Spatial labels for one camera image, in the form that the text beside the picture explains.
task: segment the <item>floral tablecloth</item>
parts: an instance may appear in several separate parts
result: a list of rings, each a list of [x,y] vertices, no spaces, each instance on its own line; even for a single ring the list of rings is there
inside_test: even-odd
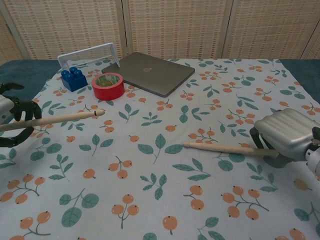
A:
[[[1,240],[304,240],[320,237],[320,183],[305,162],[183,148],[254,147],[256,120],[319,104],[276,59],[171,59],[195,73],[168,98],[125,84],[113,101],[57,73],[35,97],[48,124],[0,150]],[[88,82],[109,60],[82,66]],[[5,132],[14,136],[19,131]]]

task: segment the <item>silver robotic hand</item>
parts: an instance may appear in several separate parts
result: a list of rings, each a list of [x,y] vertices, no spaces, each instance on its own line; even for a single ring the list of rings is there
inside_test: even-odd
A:
[[[254,143],[276,149],[277,160],[307,161],[309,169],[320,175],[320,124],[300,112],[286,108],[254,123],[250,130]]]
[[[42,117],[41,108],[33,101],[20,101],[17,97],[2,95],[5,91],[15,89],[21,90],[24,86],[8,82],[0,83],[0,124],[9,117],[14,116],[16,121],[21,120],[22,112],[25,112],[24,120],[31,120],[33,117],[40,119]],[[23,143],[34,131],[33,127],[25,128],[17,136],[6,138],[0,137],[0,147],[12,148]]]

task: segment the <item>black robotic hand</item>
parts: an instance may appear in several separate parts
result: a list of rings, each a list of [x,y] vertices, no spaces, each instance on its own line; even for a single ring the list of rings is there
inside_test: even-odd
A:
[[[8,82],[8,83],[1,83],[0,84],[0,95],[2,95],[5,91],[15,89],[15,90],[21,90],[24,86]],[[33,116],[36,119],[40,119],[42,117],[42,111],[39,105],[33,101],[20,101],[17,97],[12,96],[4,96],[4,98],[8,99],[8,101],[11,101],[13,103],[13,108],[9,110],[11,114],[13,114],[14,119],[16,121],[21,120],[22,112],[25,112],[25,121],[31,120]],[[7,147],[12,148],[14,146],[17,146],[21,143],[23,143],[34,131],[34,128],[32,126],[25,128],[20,134],[17,136],[6,138],[6,137],[0,137],[0,147]]]

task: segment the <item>stick tip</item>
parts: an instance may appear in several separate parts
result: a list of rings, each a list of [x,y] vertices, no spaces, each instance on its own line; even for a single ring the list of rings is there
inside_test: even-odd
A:
[[[105,113],[106,113],[106,110],[104,110],[104,109],[97,109],[94,111],[94,115],[96,115],[96,116],[102,116]]]
[[[189,148],[190,147],[190,142],[185,141],[183,143],[183,146],[186,147],[186,148]]]

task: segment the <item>wooden dowel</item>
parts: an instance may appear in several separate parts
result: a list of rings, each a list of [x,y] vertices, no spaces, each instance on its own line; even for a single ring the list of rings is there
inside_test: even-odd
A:
[[[105,114],[105,110],[97,109],[95,111],[86,111],[86,112],[77,112],[60,116],[51,116],[45,118],[39,118],[28,121],[18,121],[9,124],[0,125],[0,132],[16,130],[16,129],[25,129],[27,127],[36,127],[46,124],[56,124],[67,121],[74,121],[80,119],[87,119],[93,116],[102,116]]]
[[[197,142],[184,142],[183,146],[186,148],[195,148],[195,149],[216,151],[216,152],[222,152],[222,153],[271,156],[274,158],[279,155],[279,153],[274,149],[260,149],[260,148],[228,146],[228,145],[197,143]]]

